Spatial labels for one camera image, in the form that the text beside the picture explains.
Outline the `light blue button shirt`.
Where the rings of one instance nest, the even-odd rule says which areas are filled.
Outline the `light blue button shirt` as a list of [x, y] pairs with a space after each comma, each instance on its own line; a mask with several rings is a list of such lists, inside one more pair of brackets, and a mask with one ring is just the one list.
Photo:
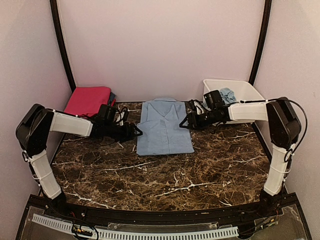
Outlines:
[[155, 98], [143, 102], [140, 123], [142, 135], [137, 138], [139, 156], [191, 154], [190, 131], [180, 123], [187, 116], [186, 105], [174, 98]]

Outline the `blue cloth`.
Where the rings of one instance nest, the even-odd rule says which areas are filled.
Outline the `blue cloth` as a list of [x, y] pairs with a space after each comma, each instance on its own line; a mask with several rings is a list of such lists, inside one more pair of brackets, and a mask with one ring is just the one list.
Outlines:
[[237, 99], [235, 97], [235, 93], [232, 90], [230, 90], [229, 88], [225, 87], [225, 88], [222, 88], [218, 91], [220, 92], [222, 100], [224, 101], [224, 106], [234, 104], [237, 102]]

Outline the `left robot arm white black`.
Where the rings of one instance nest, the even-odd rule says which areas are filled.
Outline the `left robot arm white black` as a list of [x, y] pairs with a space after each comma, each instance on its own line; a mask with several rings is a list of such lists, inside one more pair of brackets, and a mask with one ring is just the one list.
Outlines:
[[15, 130], [22, 149], [22, 157], [31, 171], [32, 178], [51, 203], [51, 210], [60, 218], [71, 213], [65, 203], [65, 193], [53, 173], [48, 158], [48, 143], [51, 133], [69, 134], [81, 138], [108, 137], [118, 143], [140, 137], [143, 132], [134, 123], [128, 122], [127, 107], [118, 109], [103, 104], [92, 116], [71, 114], [34, 104]]

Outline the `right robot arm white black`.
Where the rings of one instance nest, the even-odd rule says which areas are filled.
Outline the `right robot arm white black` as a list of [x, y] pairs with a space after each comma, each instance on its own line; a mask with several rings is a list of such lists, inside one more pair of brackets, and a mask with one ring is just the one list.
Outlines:
[[249, 100], [221, 105], [212, 103], [210, 110], [199, 114], [191, 111], [179, 123], [184, 129], [201, 130], [216, 123], [236, 121], [264, 121], [268, 123], [272, 143], [272, 158], [262, 193], [278, 195], [291, 171], [292, 156], [298, 147], [301, 122], [286, 97], [267, 100]]

